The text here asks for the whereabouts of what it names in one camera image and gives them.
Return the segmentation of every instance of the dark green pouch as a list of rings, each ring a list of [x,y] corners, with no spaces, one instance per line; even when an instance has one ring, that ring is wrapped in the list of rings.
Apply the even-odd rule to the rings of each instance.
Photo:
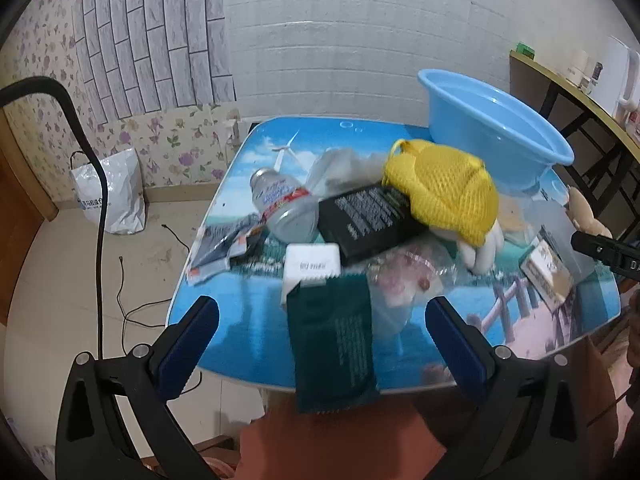
[[[300,413],[344,410],[378,396],[365,276],[298,285],[287,295]]]

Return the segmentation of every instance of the beige plush toy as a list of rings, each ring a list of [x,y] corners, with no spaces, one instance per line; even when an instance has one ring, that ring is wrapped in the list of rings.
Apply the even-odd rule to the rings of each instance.
[[[613,238],[611,231],[593,217],[593,211],[589,206],[587,199],[575,189],[569,186],[569,211],[568,216],[578,231],[589,235],[602,235],[607,238]]]

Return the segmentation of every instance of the screw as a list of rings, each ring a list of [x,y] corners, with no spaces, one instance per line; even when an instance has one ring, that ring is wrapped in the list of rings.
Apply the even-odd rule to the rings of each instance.
[[[554,361],[556,362],[556,364],[558,366],[567,366],[569,361],[567,361],[566,357],[564,357],[562,354],[556,354],[554,357]]]
[[[89,362],[89,357],[90,356],[87,352],[82,352],[76,357],[76,363],[79,365],[85,365]]]
[[[133,348],[133,357],[141,358],[149,353],[148,345],[136,345]]]
[[[508,359],[511,357],[511,350],[507,346],[500,345],[495,348],[495,354],[500,359]]]

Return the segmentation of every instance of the plastic basin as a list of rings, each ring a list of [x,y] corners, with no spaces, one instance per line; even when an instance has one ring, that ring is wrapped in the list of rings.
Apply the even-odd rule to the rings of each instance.
[[[420,70],[418,81],[428,89],[434,142],[484,160],[501,192],[537,189],[553,164],[574,161],[558,130],[506,92],[446,70]]]

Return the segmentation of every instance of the wind turbine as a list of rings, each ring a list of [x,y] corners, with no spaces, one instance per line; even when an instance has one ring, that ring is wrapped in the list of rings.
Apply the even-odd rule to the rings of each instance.
[[[278,156],[276,157],[276,163],[273,165],[273,169],[274,170],[280,171],[280,167],[282,166],[282,159],[284,158],[284,154],[285,153],[289,153],[289,155],[293,157],[293,159],[297,162],[297,164],[300,166],[300,168],[302,168],[304,171],[308,171],[308,168],[305,167],[305,165],[300,161],[299,158],[297,158],[296,154],[291,149],[291,143],[293,142],[293,140],[296,138],[297,134],[299,134],[299,133],[300,133],[300,130],[296,131],[296,133],[293,135],[293,137],[291,137],[291,139],[289,140],[289,142],[286,143],[285,146],[278,146],[277,148],[272,148],[271,149],[272,152],[277,152],[278,153]]]

